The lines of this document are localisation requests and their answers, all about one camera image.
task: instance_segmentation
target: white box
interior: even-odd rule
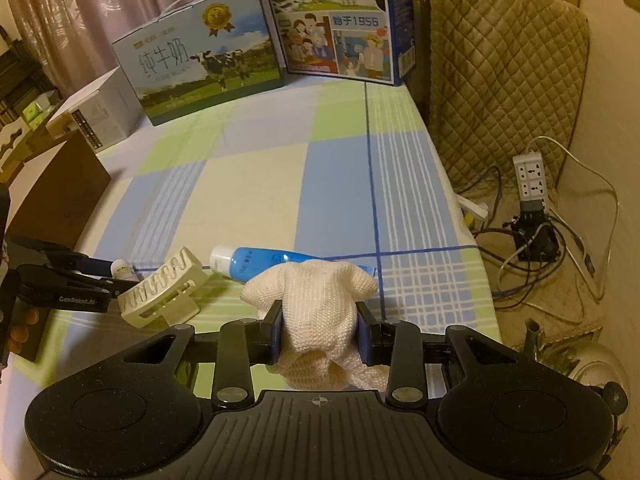
[[[142,113],[118,66],[67,99],[47,122],[47,130],[57,138],[79,129],[97,153],[129,137]]]

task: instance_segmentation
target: white plastic clip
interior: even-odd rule
[[[118,296],[122,319],[136,328],[164,317],[169,326],[184,323],[200,309],[190,295],[209,279],[186,247],[148,278]]]

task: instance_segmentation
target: pure milk box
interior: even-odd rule
[[[262,0],[197,0],[113,51],[153,124],[283,83]]]
[[[412,0],[270,0],[287,69],[399,85],[415,65]]]

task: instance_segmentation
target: white tube cap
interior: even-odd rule
[[[226,245],[215,246],[209,257],[211,270],[215,270],[223,276],[230,278],[229,269],[231,267],[231,257],[236,252],[236,249],[237,247],[229,247]]]

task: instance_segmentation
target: blue tube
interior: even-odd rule
[[[281,251],[278,249],[259,249],[254,247],[217,246],[211,252],[211,269],[230,277],[236,282],[246,283],[254,276],[269,269],[270,267],[293,262],[301,264],[307,260],[324,260],[309,254],[294,253],[292,251]],[[375,268],[369,266],[359,266],[367,274],[373,276]]]

